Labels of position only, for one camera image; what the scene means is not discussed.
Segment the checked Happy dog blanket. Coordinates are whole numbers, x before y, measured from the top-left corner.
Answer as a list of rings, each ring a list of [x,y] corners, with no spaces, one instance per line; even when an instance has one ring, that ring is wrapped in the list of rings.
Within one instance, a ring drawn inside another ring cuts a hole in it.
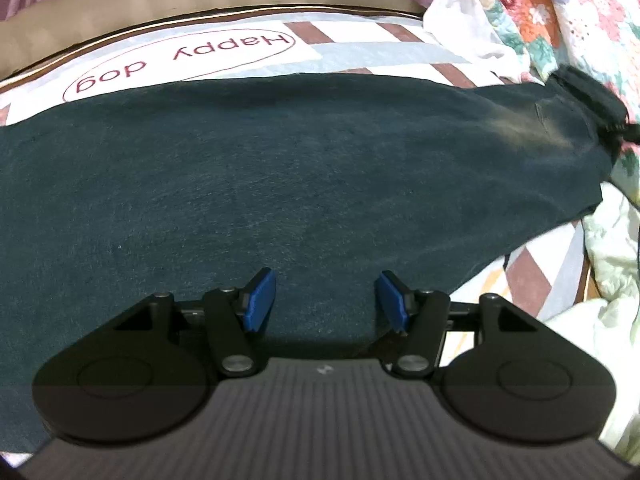
[[[354,73],[411,77],[474,88],[506,84],[483,61],[442,47],[416,18],[343,12],[268,12],[218,23],[145,26],[76,48],[1,86],[1,122],[115,91],[183,80]],[[597,297],[580,222],[560,226],[491,263],[452,298],[496,292],[553,318]]]

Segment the floral patterned quilt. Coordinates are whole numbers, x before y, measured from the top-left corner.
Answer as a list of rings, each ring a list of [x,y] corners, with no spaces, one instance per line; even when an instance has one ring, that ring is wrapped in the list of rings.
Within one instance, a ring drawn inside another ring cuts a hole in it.
[[[639,0],[480,0],[500,40],[547,78],[561,64],[602,82],[639,120]],[[639,461],[639,144],[626,142],[602,202],[585,218],[600,296],[548,325],[600,360],[617,396],[602,441]]]

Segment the dark blue denim jeans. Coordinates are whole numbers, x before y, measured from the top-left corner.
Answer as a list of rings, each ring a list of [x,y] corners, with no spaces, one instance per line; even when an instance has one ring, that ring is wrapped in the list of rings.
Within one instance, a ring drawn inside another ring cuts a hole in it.
[[[119,91],[1,131],[1,446],[44,431],[36,371],[152,292],[277,273],[272,348],[349,354],[373,280],[453,292],[601,199],[623,102],[564,66],[460,89],[355,74]]]

